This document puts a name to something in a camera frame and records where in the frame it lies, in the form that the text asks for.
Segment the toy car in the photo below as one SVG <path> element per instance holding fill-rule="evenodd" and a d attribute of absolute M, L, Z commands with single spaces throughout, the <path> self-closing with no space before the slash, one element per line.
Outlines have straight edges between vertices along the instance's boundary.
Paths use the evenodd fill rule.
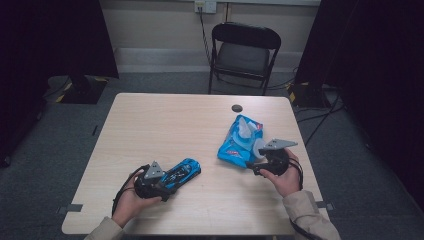
<path fill-rule="evenodd" d="M 174 194 L 178 188 L 200 173 L 200 164 L 194 159 L 186 158 L 171 170 L 167 171 L 158 184 Z"/>

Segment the wooden table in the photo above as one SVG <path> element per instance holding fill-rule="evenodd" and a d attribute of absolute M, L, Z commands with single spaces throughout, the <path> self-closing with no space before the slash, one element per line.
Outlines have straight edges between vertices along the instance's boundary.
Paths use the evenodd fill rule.
<path fill-rule="evenodd" d="M 216 157 L 238 113 L 264 125 L 264 140 L 290 147 L 304 170 L 304 188 L 322 200 L 289 101 L 283 97 L 121 93 L 117 95 L 68 212 L 65 234 L 88 234 L 111 215 L 112 199 L 136 168 L 157 161 L 168 170 L 196 159 L 202 173 L 167 202 L 143 211 L 125 227 L 138 235 L 293 234 L 282 197 L 265 178 Z M 328 218 L 327 211 L 320 209 Z"/>

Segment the gray carpet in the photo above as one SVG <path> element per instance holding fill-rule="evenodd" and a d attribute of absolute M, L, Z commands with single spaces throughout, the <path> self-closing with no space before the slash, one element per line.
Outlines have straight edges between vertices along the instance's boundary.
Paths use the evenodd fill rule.
<path fill-rule="evenodd" d="M 270 86 L 277 86 L 276 90 L 267 95 L 287 96 L 278 84 L 292 77 L 291 73 L 275 73 Z M 82 239 L 61 232 L 64 215 L 56 211 L 72 201 L 116 94 L 206 94 L 207 79 L 208 73 L 202 72 L 125 73 L 110 80 L 97 105 L 55 103 L 60 92 L 47 97 L 41 120 L 11 156 L 12 165 L 0 169 L 0 239 Z M 50 91 L 65 81 L 66 77 L 50 79 Z M 215 83 L 214 94 L 261 93 L 255 88 Z M 330 100 L 335 99 L 336 92 L 327 94 Z M 298 120 L 325 113 L 322 109 L 294 111 Z M 320 120 L 299 123 L 305 141 Z M 384 160 L 366 147 L 364 136 L 342 109 L 324 121 L 307 145 L 324 200 L 335 206 L 329 212 L 331 221 L 343 239 L 423 239 L 421 211 Z"/>

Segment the plastic bag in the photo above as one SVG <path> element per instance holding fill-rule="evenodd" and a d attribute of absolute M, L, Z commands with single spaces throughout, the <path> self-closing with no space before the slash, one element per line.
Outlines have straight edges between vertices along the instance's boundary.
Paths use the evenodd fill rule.
<path fill-rule="evenodd" d="M 263 124 L 238 115 L 218 150 L 218 158 L 246 168 L 245 162 L 254 162 L 260 157 L 256 154 L 256 145 L 264 143 L 262 129 Z"/>

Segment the sleeve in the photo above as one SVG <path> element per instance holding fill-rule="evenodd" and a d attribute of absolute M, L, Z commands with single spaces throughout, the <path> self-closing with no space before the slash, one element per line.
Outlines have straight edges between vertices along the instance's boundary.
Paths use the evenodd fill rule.
<path fill-rule="evenodd" d="M 292 193 L 283 199 L 283 204 L 290 219 L 306 232 L 320 239 L 341 239 L 334 225 L 320 214 L 311 192 L 302 190 Z M 296 232 L 295 239 L 307 238 Z"/>
<path fill-rule="evenodd" d="M 119 240 L 124 235 L 124 230 L 109 217 L 105 217 L 84 240 Z"/>

